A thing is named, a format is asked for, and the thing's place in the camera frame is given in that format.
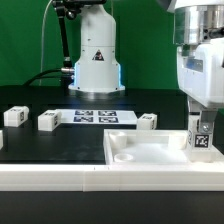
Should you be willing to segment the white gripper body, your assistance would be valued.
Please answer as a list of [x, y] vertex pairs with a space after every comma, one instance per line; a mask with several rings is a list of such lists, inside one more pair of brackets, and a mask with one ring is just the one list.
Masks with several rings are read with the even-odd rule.
[[177, 48], [179, 88], [206, 108], [224, 108], [224, 38]]

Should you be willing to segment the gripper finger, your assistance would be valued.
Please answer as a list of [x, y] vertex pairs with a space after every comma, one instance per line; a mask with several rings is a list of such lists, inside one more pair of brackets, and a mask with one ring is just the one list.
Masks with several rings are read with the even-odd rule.
[[217, 115], [216, 110], [201, 110], [199, 117], [199, 127], [200, 133], [211, 134], [214, 129], [214, 122]]

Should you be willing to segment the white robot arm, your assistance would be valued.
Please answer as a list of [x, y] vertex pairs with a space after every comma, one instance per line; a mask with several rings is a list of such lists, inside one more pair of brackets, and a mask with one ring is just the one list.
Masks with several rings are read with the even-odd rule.
[[[224, 107], [224, 0], [156, 0], [174, 15], [177, 80], [188, 95], [196, 130], [212, 133], [217, 110]], [[121, 91], [115, 59], [116, 23], [101, 3], [81, 8], [81, 55], [69, 89], [94, 97]]]

